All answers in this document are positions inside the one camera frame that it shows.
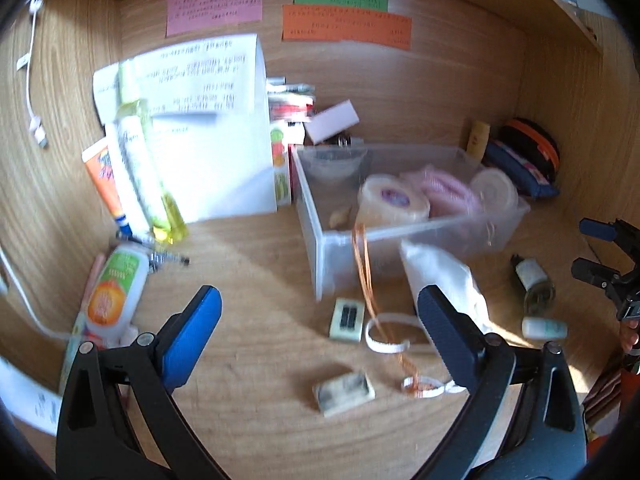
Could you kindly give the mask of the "person's hand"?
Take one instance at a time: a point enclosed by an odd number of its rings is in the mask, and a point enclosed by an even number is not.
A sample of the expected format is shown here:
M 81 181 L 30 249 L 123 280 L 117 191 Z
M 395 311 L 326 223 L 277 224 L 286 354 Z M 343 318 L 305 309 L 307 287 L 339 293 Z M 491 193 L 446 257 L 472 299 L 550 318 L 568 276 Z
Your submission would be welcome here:
M 620 346 L 626 354 L 639 354 L 639 321 L 625 320 L 620 322 Z

